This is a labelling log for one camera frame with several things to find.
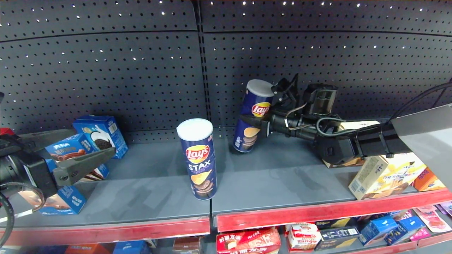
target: blue snack box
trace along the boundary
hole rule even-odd
[[[396,227],[397,223],[391,216],[377,218],[371,220],[367,226],[361,230],[358,239],[364,246],[366,246],[382,240]]]
[[[50,172],[57,168],[54,160],[46,160],[46,163]],[[34,207],[41,203],[33,191],[21,191],[19,194]],[[55,195],[48,197],[44,207],[38,211],[43,215],[78,214],[85,203],[85,197],[75,186],[64,186]]]
[[[120,159],[129,150],[116,120],[112,116],[82,116],[72,125],[78,133],[86,133],[88,141],[93,145],[95,151],[115,147],[114,158]]]
[[[95,152],[94,147],[90,144],[85,134],[76,134],[69,138],[65,138],[46,147],[46,150],[56,162]],[[107,166],[102,164],[80,181],[104,180],[109,173],[110,171]]]
[[[385,241],[388,245],[400,243],[412,237],[418,230],[425,227],[425,224],[417,216],[406,218],[396,222],[398,227],[391,231]]]
[[[272,84],[263,80],[250,80],[246,85],[246,94],[243,98],[241,115],[263,117],[270,109],[274,93]],[[235,127],[235,135],[232,146],[239,152],[251,151],[257,140],[258,128],[255,128],[240,118]]]
[[[151,254],[151,248],[144,240],[118,242],[114,248],[113,254]]]
[[[199,200],[211,199],[217,192],[213,125],[202,118],[193,118],[176,128],[182,143],[185,163],[194,196]]]

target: gray shelf surface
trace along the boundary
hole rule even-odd
[[[79,215],[16,219],[15,227],[83,226],[207,216],[210,202],[197,200],[179,142],[130,145],[120,160],[107,163],[107,180],[78,183],[88,197]],[[10,198],[15,212],[31,206],[19,195]]]
[[[244,154],[231,144],[228,139],[215,142],[213,215],[356,200],[348,185],[360,167],[328,169],[308,142],[271,135],[258,138]]]

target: metal shelf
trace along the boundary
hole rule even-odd
[[[274,135],[249,154],[215,143],[218,191],[212,199],[219,232],[382,213],[452,200],[448,190],[356,201],[348,189],[359,167],[328,169],[306,142]]]
[[[69,245],[209,234],[210,203],[189,191],[180,143],[129,149],[123,159],[109,161],[108,180],[77,184],[87,193],[95,187],[79,215],[34,213],[19,218],[8,244]],[[10,200],[16,212],[30,209],[19,195]]]

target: gray panel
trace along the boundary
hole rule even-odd
[[[123,132],[207,116],[197,32],[111,33],[4,42],[1,124],[17,133],[111,114]]]
[[[205,32],[385,31],[452,34],[447,1],[201,1]]]
[[[215,142],[213,215],[356,200],[348,185],[360,168],[328,169],[302,140],[270,136],[248,154],[236,152],[229,141]]]
[[[393,33],[205,33],[212,122],[234,126],[246,83],[300,74],[299,86],[339,87],[333,112],[343,118],[390,116],[416,94],[448,81],[452,39]],[[430,108],[439,92],[410,108]]]
[[[107,164],[110,175],[101,182],[77,184],[94,191],[79,215],[34,213],[16,220],[16,227],[81,226],[206,216],[210,202],[197,200],[179,142],[131,145],[121,160]],[[19,195],[11,197],[16,212],[30,209]]]
[[[0,41],[80,33],[196,30],[193,5],[184,0],[6,0]]]

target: potato chip image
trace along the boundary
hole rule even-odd
[[[200,174],[194,174],[194,175],[190,176],[190,178],[192,179],[192,182],[194,184],[200,185],[207,179],[207,177],[209,176],[210,172],[212,172],[212,170],[209,170],[207,172],[203,172],[203,173],[200,173]]]
[[[248,127],[243,131],[243,135],[245,135],[245,137],[252,137],[256,136],[259,131],[260,130],[258,128]]]

